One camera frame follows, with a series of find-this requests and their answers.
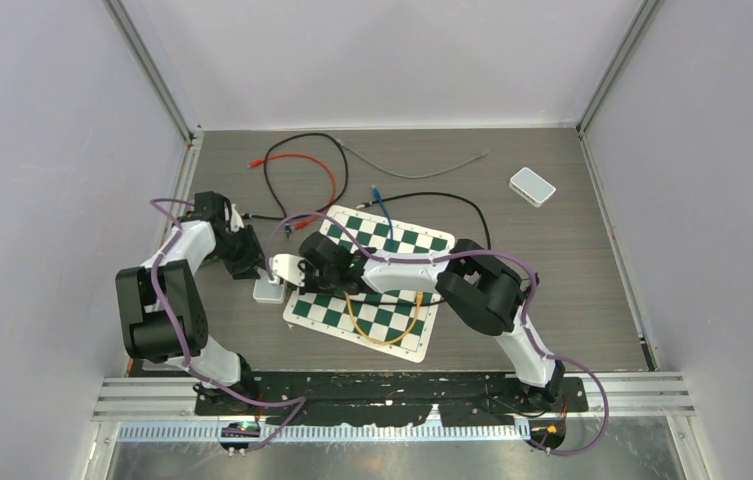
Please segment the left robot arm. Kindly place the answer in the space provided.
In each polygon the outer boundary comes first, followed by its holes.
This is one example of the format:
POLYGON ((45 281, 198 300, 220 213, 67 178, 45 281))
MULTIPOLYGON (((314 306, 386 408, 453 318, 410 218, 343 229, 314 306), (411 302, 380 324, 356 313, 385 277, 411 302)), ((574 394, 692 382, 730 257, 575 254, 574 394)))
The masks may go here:
POLYGON ((124 347, 133 360, 175 367, 197 379, 232 412, 250 412, 259 398, 248 362, 211 336, 195 274, 219 260, 235 280, 257 280, 265 256, 254 229, 234 204, 213 191, 195 194, 187 212, 175 217, 167 200, 151 204, 167 216, 165 243, 139 266, 115 278, 124 347))

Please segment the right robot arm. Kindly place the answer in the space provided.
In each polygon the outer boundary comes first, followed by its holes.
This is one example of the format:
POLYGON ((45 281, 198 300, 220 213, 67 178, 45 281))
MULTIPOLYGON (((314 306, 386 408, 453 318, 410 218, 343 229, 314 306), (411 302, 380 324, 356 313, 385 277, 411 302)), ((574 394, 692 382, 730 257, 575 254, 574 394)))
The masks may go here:
POLYGON ((301 293, 407 290, 439 296, 471 330, 495 339, 515 369, 524 401, 548 410, 562 398, 565 368, 529 317, 537 276, 517 273, 514 262, 468 239, 443 251, 395 253, 363 245, 348 249, 314 233, 297 254, 276 255, 271 268, 301 293))

